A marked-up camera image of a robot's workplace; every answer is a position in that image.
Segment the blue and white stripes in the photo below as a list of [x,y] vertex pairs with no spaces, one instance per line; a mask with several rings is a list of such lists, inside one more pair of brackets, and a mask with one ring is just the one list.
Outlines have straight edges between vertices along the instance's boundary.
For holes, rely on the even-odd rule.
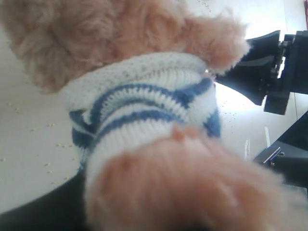
[[[164,61],[161,70],[157,70],[157,64],[151,65],[157,58]],[[93,79],[87,74],[75,80],[61,93],[70,111],[73,142],[80,150],[81,167],[89,163],[90,178],[110,157],[170,135],[174,122],[204,127],[209,136],[220,136],[215,86],[211,79],[203,78],[205,65],[201,60],[176,53],[132,59],[147,64],[146,75],[143,75],[145,65],[139,64],[142,69],[134,69],[135,79],[125,81],[127,76],[117,76],[110,84],[108,74],[112,68],[108,66],[93,73]],[[127,62],[131,60],[114,67],[125,68]],[[88,85],[84,78],[90,79]],[[96,82],[95,94],[91,91],[93,82]],[[80,94],[88,96],[91,103],[84,99],[77,106],[74,95],[80,98]],[[72,98],[71,105],[67,97]]]

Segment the plush toy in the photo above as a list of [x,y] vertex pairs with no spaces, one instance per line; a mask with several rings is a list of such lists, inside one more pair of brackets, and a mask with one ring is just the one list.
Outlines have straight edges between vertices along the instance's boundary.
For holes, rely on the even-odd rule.
[[231,13],[173,0],[3,0],[12,51],[59,93],[95,231],[306,231],[306,199],[219,141],[213,79],[249,51]]

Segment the table surface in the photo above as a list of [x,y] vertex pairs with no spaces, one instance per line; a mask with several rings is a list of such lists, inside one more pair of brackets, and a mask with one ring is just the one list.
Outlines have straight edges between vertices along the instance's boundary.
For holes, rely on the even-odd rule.
[[[225,7],[248,23],[247,38],[306,29],[302,0],[189,0],[198,14]],[[0,212],[31,201],[66,182],[78,168],[70,122],[56,95],[41,95],[0,30]],[[222,140],[253,158],[308,110],[306,95],[291,94],[286,115],[263,112],[240,93],[218,85]]]

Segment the white knit sweater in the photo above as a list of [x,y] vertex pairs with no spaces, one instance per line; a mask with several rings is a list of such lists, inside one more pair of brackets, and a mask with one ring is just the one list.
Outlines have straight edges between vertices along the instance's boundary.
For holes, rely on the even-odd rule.
[[73,122],[73,143],[91,183],[106,160],[168,136],[174,121],[220,136],[215,85],[205,63],[184,53],[152,53],[71,81],[60,97]]

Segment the tan fur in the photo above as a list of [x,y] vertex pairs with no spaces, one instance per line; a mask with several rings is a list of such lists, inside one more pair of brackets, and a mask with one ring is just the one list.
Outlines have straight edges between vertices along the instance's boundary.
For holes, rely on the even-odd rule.
[[194,128],[177,128],[111,159],[90,190],[87,213],[97,231],[306,231],[307,200],[281,182]]
[[195,17],[173,0],[3,0],[0,9],[12,50],[50,92],[135,55],[187,52],[224,73],[249,50],[231,14]]

